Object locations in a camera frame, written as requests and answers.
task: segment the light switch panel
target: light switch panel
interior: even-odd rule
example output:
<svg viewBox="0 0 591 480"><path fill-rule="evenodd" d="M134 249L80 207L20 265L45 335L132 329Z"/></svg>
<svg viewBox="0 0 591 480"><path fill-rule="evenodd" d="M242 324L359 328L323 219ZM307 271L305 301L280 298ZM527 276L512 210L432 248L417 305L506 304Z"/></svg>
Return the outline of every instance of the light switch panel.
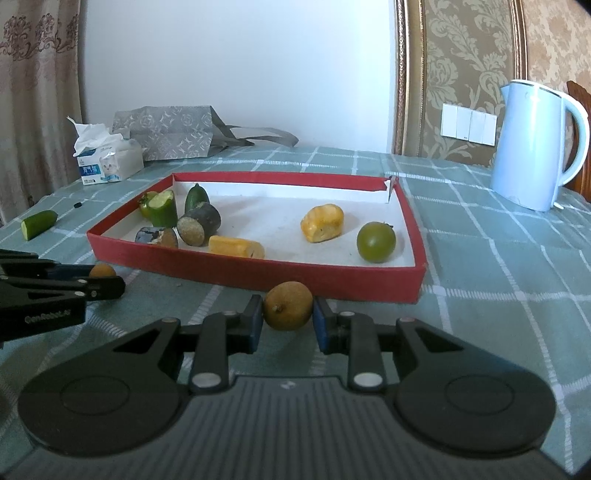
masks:
<svg viewBox="0 0 591 480"><path fill-rule="evenodd" d="M486 113L473 111L470 117L470 135L468 141L472 143L482 143L484 134L484 123L486 121Z"/></svg>
<svg viewBox="0 0 591 480"><path fill-rule="evenodd" d="M441 109L441 136L456 138L457 105L443 104Z"/></svg>
<svg viewBox="0 0 591 480"><path fill-rule="evenodd" d="M456 138L468 140L470 137L470 119L472 110L459 106L457 108Z"/></svg>
<svg viewBox="0 0 591 480"><path fill-rule="evenodd" d="M495 146L495 138L496 138L496 115L491 115L490 113L486 113L486 118L484 121L484 130L482 134L482 143L485 145L491 145L492 147Z"/></svg>

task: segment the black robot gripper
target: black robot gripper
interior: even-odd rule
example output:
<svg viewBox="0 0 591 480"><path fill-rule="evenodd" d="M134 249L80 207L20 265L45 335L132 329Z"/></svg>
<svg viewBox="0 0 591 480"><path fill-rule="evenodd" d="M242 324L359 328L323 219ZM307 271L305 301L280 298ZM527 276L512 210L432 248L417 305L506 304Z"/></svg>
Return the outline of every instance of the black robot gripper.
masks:
<svg viewBox="0 0 591 480"><path fill-rule="evenodd" d="M89 277L93 267L0 249L0 344L78 325L87 301L123 295L121 277Z"/></svg>
<svg viewBox="0 0 591 480"><path fill-rule="evenodd" d="M348 388L383 394L437 448L475 458L516 455L540 447L554 420L554 395L538 376L420 320L376 325L317 299L313 321L323 353L349 356ZM398 384L386 385L382 352L392 352Z"/></svg>
<svg viewBox="0 0 591 480"><path fill-rule="evenodd" d="M18 399L36 448L7 478L569 478L540 451L556 403L533 373L417 319L377 325L318 297L312 319L319 349L348 356L346 385L230 383L228 356L258 347L258 295L242 313L164 318L41 373Z"/></svg>
<svg viewBox="0 0 591 480"><path fill-rule="evenodd" d="M18 414L30 438L72 456L107 455L163 432L191 395L229 386L228 355L254 353L262 299L242 313L209 315L201 325L164 318L41 373L23 389ZM177 383L193 352L187 385Z"/></svg>

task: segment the curtain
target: curtain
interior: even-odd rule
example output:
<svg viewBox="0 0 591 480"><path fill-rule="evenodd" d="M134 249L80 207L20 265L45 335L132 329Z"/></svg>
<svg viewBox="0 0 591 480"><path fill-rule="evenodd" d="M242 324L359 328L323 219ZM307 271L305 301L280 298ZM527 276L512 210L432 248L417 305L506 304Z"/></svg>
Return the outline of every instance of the curtain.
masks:
<svg viewBox="0 0 591 480"><path fill-rule="evenodd" d="M0 220L79 177L80 0L0 0Z"/></svg>

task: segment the green tomato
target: green tomato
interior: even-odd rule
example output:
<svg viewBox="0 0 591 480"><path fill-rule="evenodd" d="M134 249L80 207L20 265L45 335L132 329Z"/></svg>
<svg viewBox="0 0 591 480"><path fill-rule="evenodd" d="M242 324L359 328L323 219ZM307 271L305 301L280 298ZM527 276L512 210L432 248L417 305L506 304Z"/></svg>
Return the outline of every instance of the green tomato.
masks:
<svg viewBox="0 0 591 480"><path fill-rule="evenodd" d="M396 248L396 234L392 225L369 222L357 234L357 251L371 263L385 262Z"/></svg>

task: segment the brown round fruit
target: brown round fruit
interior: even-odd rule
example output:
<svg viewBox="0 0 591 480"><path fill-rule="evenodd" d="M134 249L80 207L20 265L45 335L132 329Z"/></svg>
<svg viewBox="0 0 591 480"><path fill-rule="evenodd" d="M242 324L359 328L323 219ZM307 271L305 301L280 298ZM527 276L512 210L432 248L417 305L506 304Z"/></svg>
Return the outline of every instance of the brown round fruit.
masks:
<svg viewBox="0 0 591 480"><path fill-rule="evenodd" d="M89 277L116 277L115 269L107 263L97 263L88 274Z"/></svg>
<svg viewBox="0 0 591 480"><path fill-rule="evenodd" d="M303 283L288 281L274 287L263 301L263 317L275 330L303 327L312 315L312 293Z"/></svg>

